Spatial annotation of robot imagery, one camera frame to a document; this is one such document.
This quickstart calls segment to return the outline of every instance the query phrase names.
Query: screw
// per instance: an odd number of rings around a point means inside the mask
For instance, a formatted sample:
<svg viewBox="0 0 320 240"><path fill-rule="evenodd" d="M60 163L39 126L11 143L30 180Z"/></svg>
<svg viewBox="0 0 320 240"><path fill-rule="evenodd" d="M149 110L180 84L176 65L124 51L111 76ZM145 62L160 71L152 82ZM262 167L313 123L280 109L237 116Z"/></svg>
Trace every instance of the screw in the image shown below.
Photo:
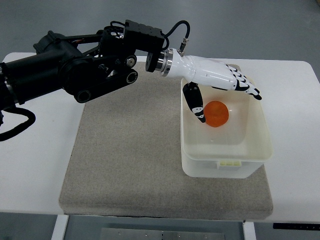
<svg viewBox="0 0 320 240"><path fill-rule="evenodd" d="M125 64L129 67L132 68L136 64L136 60L133 57L128 58L125 61Z"/></svg>

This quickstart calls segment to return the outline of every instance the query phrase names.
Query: metal plate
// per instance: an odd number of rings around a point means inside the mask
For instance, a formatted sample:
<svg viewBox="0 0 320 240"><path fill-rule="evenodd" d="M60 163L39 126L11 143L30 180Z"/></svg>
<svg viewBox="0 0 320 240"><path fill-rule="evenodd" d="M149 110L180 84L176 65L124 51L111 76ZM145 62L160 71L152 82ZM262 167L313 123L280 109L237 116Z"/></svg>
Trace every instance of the metal plate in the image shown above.
<svg viewBox="0 0 320 240"><path fill-rule="evenodd" d="M225 240L224 233L102 228L100 240Z"/></svg>

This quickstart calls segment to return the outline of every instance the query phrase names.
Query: black fingertip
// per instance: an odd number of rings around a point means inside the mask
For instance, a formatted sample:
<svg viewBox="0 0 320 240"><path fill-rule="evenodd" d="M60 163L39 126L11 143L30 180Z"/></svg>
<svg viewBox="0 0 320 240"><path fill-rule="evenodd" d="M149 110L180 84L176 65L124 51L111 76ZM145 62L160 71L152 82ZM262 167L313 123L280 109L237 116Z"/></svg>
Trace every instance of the black fingertip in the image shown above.
<svg viewBox="0 0 320 240"><path fill-rule="evenodd" d="M257 100L261 100L261 99L262 99L262 97L261 97L260 95L253 95L253 96L254 96L254 98L257 99Z"/></svg>
<svg viewBox="0 0 320 240"><path fill-rule="evenodd" d="M199 120L202 122L202 123L205 123L206 122L206 117L205 116L203 116L203 117L198 117L199 118Z"/></svg>

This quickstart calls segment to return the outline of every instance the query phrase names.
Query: white robotic hand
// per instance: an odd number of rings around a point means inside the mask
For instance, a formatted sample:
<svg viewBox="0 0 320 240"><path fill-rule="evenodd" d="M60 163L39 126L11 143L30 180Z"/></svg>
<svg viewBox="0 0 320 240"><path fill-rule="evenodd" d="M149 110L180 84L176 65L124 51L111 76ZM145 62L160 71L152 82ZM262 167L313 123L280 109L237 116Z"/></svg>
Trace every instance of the white robotic hand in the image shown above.
<svg viewBox="0 0 320 240"><path fill-rule="evenodd" d="M169 48L161 53L156 70L161 71L164 77L186 79L188 83L182 89L185 100L202 123L206 122L206 118L198 84L220 90L242 91L257 100L262 99L259 90L242 72L212 58L181 56L176 49Z"/></svg>
<svg viewBox="0 0 320 240"><path fill-rule="evenodd" d="M211 86L221 90L243 91L261 100L259 90L236 68L212 58L199 56L180 56L176 49L163 53L161 71L164 77L184 77L188 83Z"/></svg>

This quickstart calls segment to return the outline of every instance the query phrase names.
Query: robotic arm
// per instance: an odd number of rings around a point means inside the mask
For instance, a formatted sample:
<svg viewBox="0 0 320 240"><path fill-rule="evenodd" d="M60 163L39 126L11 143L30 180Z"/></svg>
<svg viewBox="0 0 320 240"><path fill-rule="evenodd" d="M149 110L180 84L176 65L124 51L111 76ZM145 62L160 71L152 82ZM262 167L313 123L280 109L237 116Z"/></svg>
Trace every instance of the robotic arm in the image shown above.
<svg viewBox="0 0 320 240"><path fill-rule="evenodd" d="M179 50L168 48L168 37L181 24L187 26L187 32ZM136 50L148 52L146 71L187 79L183 93L197 117L201 111L194 108L203 110L198 84L244 91L261 99L259 91L235 68L209 58L184 56L189 33L190 25L186 21L178 22L164 34L159 28L130 20L112 21L110 26L92 35L64 36L49 31L33 45L35 56L0 63L0 125L2 110L28 117L26 122L1 133L0 141L16 136L36 120L32 112L16 104L22 105L59 89L73 95L77 102L86 103L134 83L138 78L132 69L137 62ZM87 43L97 43L97 47L80 52L78 45Z"/></svg>

